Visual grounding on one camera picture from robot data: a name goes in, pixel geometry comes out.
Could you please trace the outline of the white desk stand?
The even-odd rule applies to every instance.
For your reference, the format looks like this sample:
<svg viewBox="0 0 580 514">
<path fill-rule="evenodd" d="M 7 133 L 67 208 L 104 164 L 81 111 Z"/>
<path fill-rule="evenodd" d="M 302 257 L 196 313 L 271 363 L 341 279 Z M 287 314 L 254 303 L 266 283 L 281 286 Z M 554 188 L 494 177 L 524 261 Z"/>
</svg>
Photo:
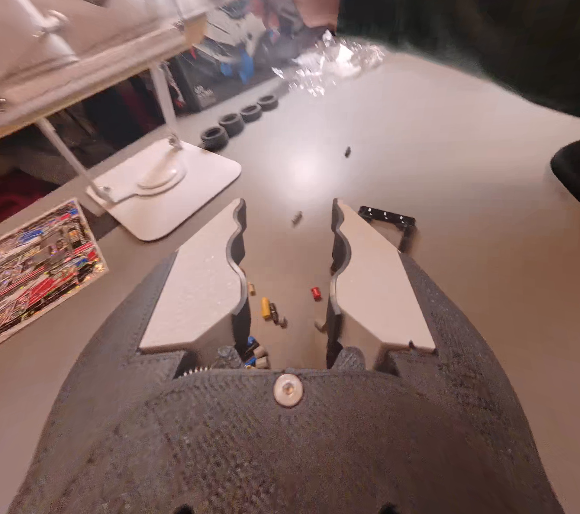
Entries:
<svg viewBox="0 0 580 514">
<path fill-rule="evenodd" d="M 239 177 L 241 166 L 182 141 L 162 63 L 204 35 L 207 14 L 233 0 L 209 0 L 206 14 L 165 24 L 104 52 L 1 84 L 1 137 L 37 124 L 85 178 L 87 194 L 141 241 L 169 235 Z M 143 70 L 149 70 L 167 135 L 94 179 L 57 134 L 48 117 Z"/>
</svg>

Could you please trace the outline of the clear plastic bag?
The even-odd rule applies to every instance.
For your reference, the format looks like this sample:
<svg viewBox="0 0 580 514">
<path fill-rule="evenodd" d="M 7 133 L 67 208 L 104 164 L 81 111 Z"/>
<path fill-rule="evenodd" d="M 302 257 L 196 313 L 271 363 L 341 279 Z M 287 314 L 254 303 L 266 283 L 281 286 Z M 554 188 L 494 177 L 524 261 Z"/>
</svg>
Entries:
<svg viewBox="0 0 580 514">
<path fill-rule="evenodd" d="M 288 92 L 322 97 L 330 89 L 379 68 L 389 56 L 390 52 L 382 45 L 336 37 L 326 31 L 311 49 L 272 66 L 272 72 Z"/>
</svg>

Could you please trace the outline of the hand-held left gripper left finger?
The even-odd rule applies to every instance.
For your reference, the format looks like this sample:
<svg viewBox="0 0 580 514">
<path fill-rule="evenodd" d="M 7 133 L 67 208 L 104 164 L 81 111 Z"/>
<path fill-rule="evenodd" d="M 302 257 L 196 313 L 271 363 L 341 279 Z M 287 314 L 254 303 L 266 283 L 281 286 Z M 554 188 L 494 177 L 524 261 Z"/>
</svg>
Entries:
<svg viewBox="0 0 580 514">
<path fill-rule="evenodd" d="M 244 351 L 250 336 L 248 281 L 241 268 L 244 199 L 230 202 L 177 252 L 139 345 L 144 354 Z"/>
</svg>

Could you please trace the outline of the black rectangular lego frame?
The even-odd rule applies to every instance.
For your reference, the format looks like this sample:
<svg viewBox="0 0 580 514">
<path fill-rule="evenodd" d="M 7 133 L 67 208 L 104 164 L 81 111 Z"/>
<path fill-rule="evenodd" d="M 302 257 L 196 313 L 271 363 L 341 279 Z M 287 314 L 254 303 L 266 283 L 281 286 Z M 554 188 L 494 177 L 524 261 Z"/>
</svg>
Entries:
<svg viewBox="0 0 580 514">
<path fill-rule="evenodd" d="M 398 245 L 399 252 L 403 254 L 408 254 L 410 252 L 417 229 L 417 222 L 415 218 L 399 213 L 384 211 L 379 208 L 372 208 L 369 206 L 360 206 L 358 215 L 362 217 L 363 220 L 365 220 L 367 223 L 381 221 L 394 226 L 401 233 L 401 238 Z"/>
</svg>

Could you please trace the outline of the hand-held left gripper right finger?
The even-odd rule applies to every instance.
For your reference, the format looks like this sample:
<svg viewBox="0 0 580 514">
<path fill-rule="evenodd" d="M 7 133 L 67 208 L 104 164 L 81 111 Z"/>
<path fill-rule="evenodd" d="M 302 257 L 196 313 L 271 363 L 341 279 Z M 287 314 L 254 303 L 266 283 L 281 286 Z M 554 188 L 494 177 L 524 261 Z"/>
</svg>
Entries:
<svg viewBox="0 0 580 514">
<path fill-rule="evenodd" d="M 401 253 L 340 199 L 332 202 L 326 365 L 347 348 L 377 370 L 389 353 L 432 355 L 436 344 Z"/>
</svg>

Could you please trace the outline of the black rounded object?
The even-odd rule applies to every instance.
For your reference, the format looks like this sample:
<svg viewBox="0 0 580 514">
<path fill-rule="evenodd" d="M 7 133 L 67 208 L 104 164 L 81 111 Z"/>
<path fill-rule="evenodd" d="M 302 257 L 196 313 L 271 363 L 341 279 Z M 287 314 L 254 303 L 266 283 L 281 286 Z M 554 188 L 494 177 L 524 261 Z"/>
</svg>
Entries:
<svg viewBox="0 0 580 514">
<path fill-rule="evenodd" d="M 562 147 L 550 160 L 554 176 L 579 202 L 579 141 Z"/>
</svg>

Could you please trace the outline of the pile of colourful lego pieces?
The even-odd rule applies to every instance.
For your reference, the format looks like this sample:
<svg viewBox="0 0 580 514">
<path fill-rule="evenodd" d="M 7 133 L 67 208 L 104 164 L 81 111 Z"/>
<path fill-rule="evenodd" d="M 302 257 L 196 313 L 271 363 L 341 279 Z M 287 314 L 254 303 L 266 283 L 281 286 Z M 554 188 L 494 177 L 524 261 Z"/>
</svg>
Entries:
<svg viewBox="0 0 580 514">
<path fill-rule="evenodd" d="M 247 370 L 268 370 L 271 368 L 268 352 L 253 336 L 248 337 L 242 361 Z"/>
</svg>

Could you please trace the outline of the colourful sticker sheet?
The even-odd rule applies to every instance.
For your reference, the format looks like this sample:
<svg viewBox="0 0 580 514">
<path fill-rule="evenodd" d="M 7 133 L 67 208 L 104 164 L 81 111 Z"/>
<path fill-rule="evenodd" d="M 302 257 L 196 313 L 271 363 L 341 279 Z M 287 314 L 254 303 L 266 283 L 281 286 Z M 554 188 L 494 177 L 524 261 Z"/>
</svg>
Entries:
<svg viewBox="0 0 580 514">
<path fill-rule="evenodd" d="M 1 343 L 108 273 L 77 199 L 1 236 Z"/>
</svg>

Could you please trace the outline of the black lego set box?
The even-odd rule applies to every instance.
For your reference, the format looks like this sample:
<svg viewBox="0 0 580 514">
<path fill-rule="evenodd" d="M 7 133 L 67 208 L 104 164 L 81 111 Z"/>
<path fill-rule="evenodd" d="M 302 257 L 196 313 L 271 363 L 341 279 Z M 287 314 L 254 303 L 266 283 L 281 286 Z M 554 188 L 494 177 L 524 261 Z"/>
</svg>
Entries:
<svg viewBox="0 0 580 514">
<path fill-rule="evenodd" d="M 262 20 L 251 13 L 210 12 L 202 39 L 168 63 L 182 108 L 201 112 L 270 80 L 270 66 L 258 60 L 264 38 Z"/>
</svg>

